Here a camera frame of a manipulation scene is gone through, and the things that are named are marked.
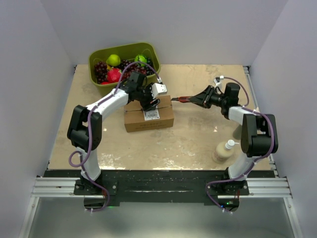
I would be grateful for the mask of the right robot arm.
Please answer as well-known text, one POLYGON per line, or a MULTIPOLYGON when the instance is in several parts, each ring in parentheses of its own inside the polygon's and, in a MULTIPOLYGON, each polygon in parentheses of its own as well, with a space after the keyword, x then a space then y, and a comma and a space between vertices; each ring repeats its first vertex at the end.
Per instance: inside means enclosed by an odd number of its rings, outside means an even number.
POLYGON ((227 168, 224 179, 206 184, 207 193, 213 187, 220 187, 223 193, 233 194, 238 189, 238 182, 246 180, 256 163, 278 149, 275 116, 262 114, 248 109, 246 105, 240 105, 239 92, 242 88, 240 83, 229 82, 221 93, 209 85, 203 92, 187 99, 187 102, 205 109, 211 106, 220 107, 221 114, 226 119, 242 126, 241 155, 227 168))

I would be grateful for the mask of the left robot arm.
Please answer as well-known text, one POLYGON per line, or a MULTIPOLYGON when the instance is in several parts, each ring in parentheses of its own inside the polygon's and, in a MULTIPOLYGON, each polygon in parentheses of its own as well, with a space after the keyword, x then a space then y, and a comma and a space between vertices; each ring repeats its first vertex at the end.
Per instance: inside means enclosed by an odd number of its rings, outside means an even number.
POLYGON ((144 85, 146 76, 133 72, 129 78, 120 80, 117 86, 103 98, 87 105, 77 105, 72 113, 67 131, 75 151, 68 162, 73 168, 81 168, 81 184, 91 194, 107 194, 102 185, 102 172, 98 163, 97 147, 102 140, 104 120, 117 109, 137 101, 143 111, 154 110, 160 103, 159 96, 167 92, 161 78, 156 83, 144 85))

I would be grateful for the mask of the brown cardboard express box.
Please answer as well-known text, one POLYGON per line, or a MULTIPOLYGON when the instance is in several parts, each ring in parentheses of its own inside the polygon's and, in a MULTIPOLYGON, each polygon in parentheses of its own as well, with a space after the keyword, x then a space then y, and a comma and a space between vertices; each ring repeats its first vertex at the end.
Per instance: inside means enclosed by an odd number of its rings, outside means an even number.
POLYGON ((174 113, 171 97, 160 96, 160 103, 154 110, 144 112, 138 101, 124 106, 124 126, 127 132, 163 129, 173 127, 174 113))

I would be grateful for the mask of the red black utility knife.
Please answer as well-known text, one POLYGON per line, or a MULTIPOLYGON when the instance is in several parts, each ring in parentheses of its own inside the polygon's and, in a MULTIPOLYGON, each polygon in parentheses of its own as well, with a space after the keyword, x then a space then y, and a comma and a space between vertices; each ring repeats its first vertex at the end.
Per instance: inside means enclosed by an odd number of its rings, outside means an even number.
POLYGON ((181 97, 174 97, 171 98, 171 101, 176 101, 180 103, 191 103, 193 96, 181 96, 181 97))

